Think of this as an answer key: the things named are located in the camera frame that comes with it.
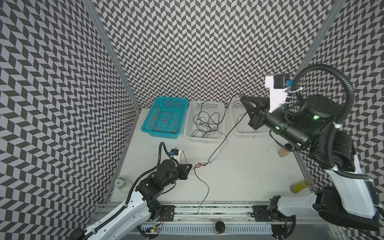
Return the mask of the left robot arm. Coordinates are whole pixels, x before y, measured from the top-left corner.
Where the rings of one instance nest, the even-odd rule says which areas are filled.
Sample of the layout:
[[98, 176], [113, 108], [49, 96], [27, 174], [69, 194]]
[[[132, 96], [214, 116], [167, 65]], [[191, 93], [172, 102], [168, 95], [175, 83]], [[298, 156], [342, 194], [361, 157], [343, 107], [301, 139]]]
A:
[[143, 231], [142, 224], [148, 220], [165, 220], [162, 204], [158, 197], [165, 187], [175, 185], [178, 180], [187, 180], [193, 168], [191, 164], [180, 163], [178, 149], [167, 150], [165, 143], [159, 145], [159, 152], [165, 151], [167, 159], [158, 159], [156, 165], [142, 173], [133, 183], [127, 199], [98, 222], [86, 229], [74, 229], [71, 240], [121, 240], [132, 230], [137, 229], [147, 240], [154, 240], [159, 235], [155, 225], [149, 231]]

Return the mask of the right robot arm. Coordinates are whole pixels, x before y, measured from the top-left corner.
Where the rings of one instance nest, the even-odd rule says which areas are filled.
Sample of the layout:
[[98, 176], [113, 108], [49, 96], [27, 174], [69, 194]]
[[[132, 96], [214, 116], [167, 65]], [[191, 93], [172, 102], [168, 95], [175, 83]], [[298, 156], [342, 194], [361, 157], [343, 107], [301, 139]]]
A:
[[[309, 72], [323, 71], [342, 85], [346, 100], [340, 105], [322, 95], [302, 97], [301, 79]], [[266, 77], [268, 98], [242, 96], [254, 130], [269, 129], [291, 147], [289, 151], [308, 150], [310, 159], [329, 175], [333, 185], [304, 197], [274, 196], [262, 211], [254, 211], [259, 220], [268, 215], [273, 221], [297, 221], [298, 217], [320, 217], [330, 224], [361, 231], [378, 231], [384, 208], [372, 178], [362, 173], [352, 138], [342, 125], [355, 103], [351, 81], [338, 69], [310, 65], [290, 80], [289, 75]]]

